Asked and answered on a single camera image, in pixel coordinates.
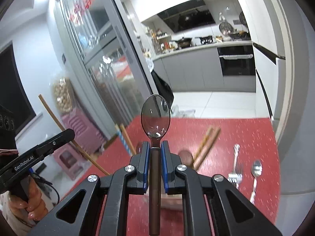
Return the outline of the person's left hand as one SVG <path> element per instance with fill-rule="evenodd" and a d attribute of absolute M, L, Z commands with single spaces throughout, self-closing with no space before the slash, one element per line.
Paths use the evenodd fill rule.
<path fill-rule="evenodd" d="M 9 192 L 8 206 L 12 213 L 22 220 L 39 221 L 48 214 L 48 209 L 42 199 L 42 192 L 32 177 L 29 181 L 28 194 L 28 202 L 25 202 Z"/>

